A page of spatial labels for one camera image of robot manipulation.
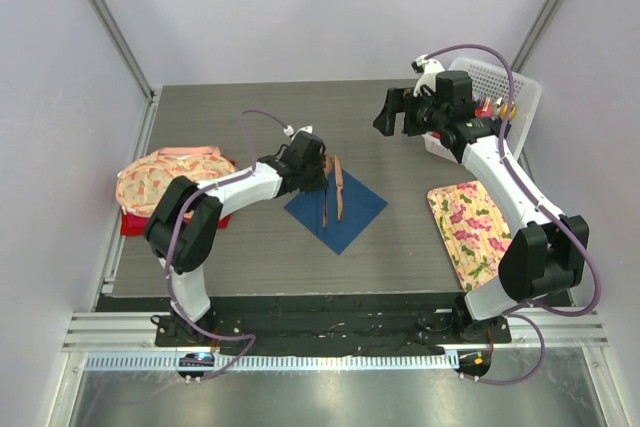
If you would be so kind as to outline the rose gold spoon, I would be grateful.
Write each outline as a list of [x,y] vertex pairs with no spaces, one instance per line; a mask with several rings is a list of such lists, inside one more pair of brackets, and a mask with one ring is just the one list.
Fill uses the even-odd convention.
[[328,226],[328,192],[329,192],[329,175],[333,170],[333,157],[331,155],[324,156],[323,174],[325,178],[324,200],[323,200],[323,220],[322,227]]

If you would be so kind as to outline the blue paper napkin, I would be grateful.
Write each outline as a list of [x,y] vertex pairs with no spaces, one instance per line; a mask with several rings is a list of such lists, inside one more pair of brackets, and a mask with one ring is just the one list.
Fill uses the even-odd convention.
[[341,222],[337,221],[334,173],[329,175],[326,228],[322,227],[324,191],[299,193],[284,206],[287,213],[337,255],[342,254],[388,205],[349,172],[343,170],[343,174],[344,217]]

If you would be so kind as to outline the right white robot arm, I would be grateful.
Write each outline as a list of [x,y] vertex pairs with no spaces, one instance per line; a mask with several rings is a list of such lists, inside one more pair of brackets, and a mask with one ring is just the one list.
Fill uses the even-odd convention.
[[404,116],[403,134],[439,135],[456,161],[487,189],[511,234],[496,277],[454,301],[451,327],[457,338],[475,341],[505,312],[581,283],[586,221],[565,215],[542,197],[500,139],[500,119],[477,116],[468,73],[440,72],[434,87],[419,94],[388,89],[374,128],[393,135],[398,114]]

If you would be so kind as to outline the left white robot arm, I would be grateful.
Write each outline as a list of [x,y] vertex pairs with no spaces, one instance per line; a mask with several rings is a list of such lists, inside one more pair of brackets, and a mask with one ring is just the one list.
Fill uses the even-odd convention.
[[170,182],[144,238],[163,266],[171,308],[181,318],[177,330],[187,343],[200,346],[212,336],[204,264],[219,221],[258,202],[326,189],[325,152],[319,137],[300,130],[278,153],[260,157],[244,170],[217,180],[180,176]]

